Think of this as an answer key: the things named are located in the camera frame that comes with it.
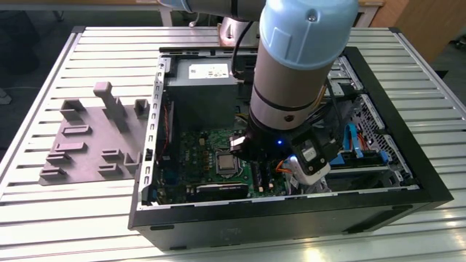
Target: floor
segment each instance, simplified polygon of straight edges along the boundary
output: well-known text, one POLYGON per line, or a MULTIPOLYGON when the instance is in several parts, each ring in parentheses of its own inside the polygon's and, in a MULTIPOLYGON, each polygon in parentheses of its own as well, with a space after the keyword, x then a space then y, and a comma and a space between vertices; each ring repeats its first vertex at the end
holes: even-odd
MULTIPOLYGON (((161 16, 154 11, 66 12, 66 20, 58 22, 51 11, 28 12, 31 21, 42 36, 35 46, 40 66, 30 74, 11 75, 0 67, 0 87, 14 101, 0 105, 0 160, 22 125, 39 89, 49 76, 57 57, 75 26, 162 26, 161 16)), ((187 26, 195 15, 174 12, 174 25, 187 26)), ((199 25, 207 26, 207 16, 201 17, 199 25)), ((449 70, 445 82, 466 103, 466 51, 448 46, 436 60, 436 70, 449 70)))

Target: power supply label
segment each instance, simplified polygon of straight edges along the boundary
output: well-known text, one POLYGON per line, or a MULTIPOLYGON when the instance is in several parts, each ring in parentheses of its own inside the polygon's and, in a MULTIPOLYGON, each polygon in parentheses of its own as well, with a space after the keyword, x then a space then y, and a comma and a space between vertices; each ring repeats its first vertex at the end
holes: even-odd
POLYGON ((227 64, 190 65, 190 79, 229 78, 227 64))

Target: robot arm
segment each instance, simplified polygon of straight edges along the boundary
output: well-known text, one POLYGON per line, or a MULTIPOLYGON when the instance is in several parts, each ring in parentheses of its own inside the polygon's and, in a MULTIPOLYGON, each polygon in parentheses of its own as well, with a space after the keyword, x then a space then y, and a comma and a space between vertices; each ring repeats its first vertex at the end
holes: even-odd
POLYGON ((237 20, 259 21, 266 0, 159 0, 173 9, 205 13, 237 20))
POLYGON ((300 182, 314 184, 330 165, 305 122, 325 93, 329 71, 345 49, 358 14, 357 0, 161 0, 163 5, 257 21, 257 56, 250 121, 230 152, 245 160, 289 159, 300 182))

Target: black cable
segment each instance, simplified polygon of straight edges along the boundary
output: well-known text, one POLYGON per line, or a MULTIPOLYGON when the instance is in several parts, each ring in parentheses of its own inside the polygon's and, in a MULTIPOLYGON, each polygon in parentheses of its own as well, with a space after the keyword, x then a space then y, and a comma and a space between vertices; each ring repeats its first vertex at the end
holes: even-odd
POLYGON ((235 78, 238 78, 238 74, 239 72, 237 71, 237 56, 238 56, 238 49, 239 49, 239 45, 241 45, 241 41, 243 41, 245 35, 249 31, 249 29, 251 28, 254 22, 250 22, 245 28, 245 30, 242 31, 239 38, 237 40, 237 44, 235 44, 235 49, 233 50, 233 57, 231 57, 231 73, 233 76, 235 78))
POLYGON ((338 135, 342 135, 341 129, 345 127, 345 125, 344 125, 344 117, 342 117, 342 114, 341 114, 341 112, 338 110, 336 93, 334 93, 333 85, 330 84, 329 79, 326 80, 326 85, 328 85, 328 89, 329 89, 329 93, 330 93, 330 98, 333 100, 333 105, 334 105, 336 114, 337 114, 338 123, 340 123, 340 128, 338 128, 338 132, 340 133, 338 133, 338 135))
POLYGON ((231 16, 238 19, 238 0, 231 0, 231 16))
POLYGON ((237 116, 237 117, 241 118, 242 120, 245 120, 247 123, 247 118, 245 116, 237 116))
POLYGON ((329 114, 329 111, 330 111, 329 105, 330 105, 330 103, 326 103, 313 112, 313 114, 309 116, 309 118, 306 120, 308 123, 316 124, 326 117, 326 115, 329 114))

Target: black wire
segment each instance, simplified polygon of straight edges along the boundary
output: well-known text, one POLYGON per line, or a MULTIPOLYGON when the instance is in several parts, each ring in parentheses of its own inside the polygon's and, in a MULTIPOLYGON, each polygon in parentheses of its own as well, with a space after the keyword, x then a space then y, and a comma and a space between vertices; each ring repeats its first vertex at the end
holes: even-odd
POLYGON ((316 112, 308 118, 308 123, 316 124, 317 122, 320 122, 325 118, 325 116, 328 115, 329 110, 330 110, 329 105, 330 105, 330 103, 326 103, 316 110, 316 112))
POLYGON ((233 57, 231 57, 231 73, 233 76, 237 78, 238 77, 238 71, 237 71, 237 56, 238 56, 238 49, 239 49, 239 45, 241 45, 241 41, 243 41, 245 35, 249 31, 249 29, 251 28, 254 22, 250 22, 245 28, 245 30, 242 31, 239 38, 237 40, 237 44, 235 44, 235 49, 233 50, 233 57))
POLYGON ((243 119, 247 122, 247 118, 245 116, 237 116, 237 117, 243 119))
POLYGON ((341 129, 345 127, 345 125, 344 125, 344 117, 342 117, 342 114, 341 114, 341 112, 338 110, 336 93, 334 93, 333 85, 330 84, 329 79, 326 80, 326 84, 328 84, 330 98, 333 100, 333 105, 334 105, 336 114, 337 114, 338 123, 340 123, 340 128, 338 128, 340 133, 338 133, 338 135, 342 135, 341 129))

